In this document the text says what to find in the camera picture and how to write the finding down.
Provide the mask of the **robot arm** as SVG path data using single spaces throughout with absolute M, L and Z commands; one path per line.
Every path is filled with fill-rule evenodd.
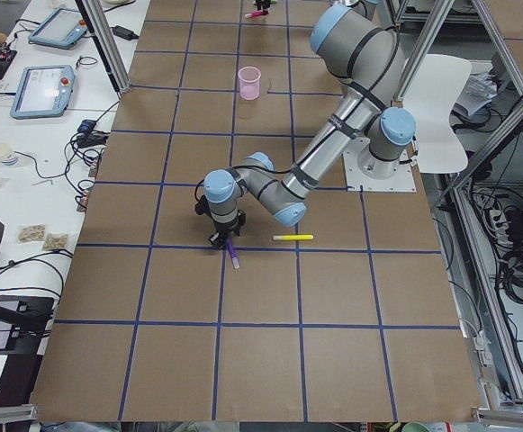
M 391 104 L 401 79 L 405 57 L 396 32 L 373 24 L 342 4 L 329 7 L 315 24 L 311 49 L 340 83 L 343 97 L 310 145 L 277 178 L 272 161 L 263 152 L 240 164 L 211 171 L 203 179 L 203 196 L 195 205 L 207 215 L 215 231 L 209 241 L 224 248 L 231 235 L 240 234 L 246 214 L 240 197 L 251 194 L 285 227 L 298 223 L 307 212 L 307 195 L 359 136 L 369 138 L 365 150 L 373 165 L 363 171 L 387 178 L 413 140 L 416 122 L 405 109 Z
M 342 0 L 341 4 L 353 9 L 358 14 L 362 15 L 368 20 L 372 20 L 375 9 L 378 5 L 378 0 Z

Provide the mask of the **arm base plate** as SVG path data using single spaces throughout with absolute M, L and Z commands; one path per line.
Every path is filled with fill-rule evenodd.
M 350 141 L 342 154 L 347 189 L 350 191 L 415 193 L 417 191 L 408 162 L 406 148 L 398 160 L 384 162 L 376 159 L 369 148 L 370 139 Z

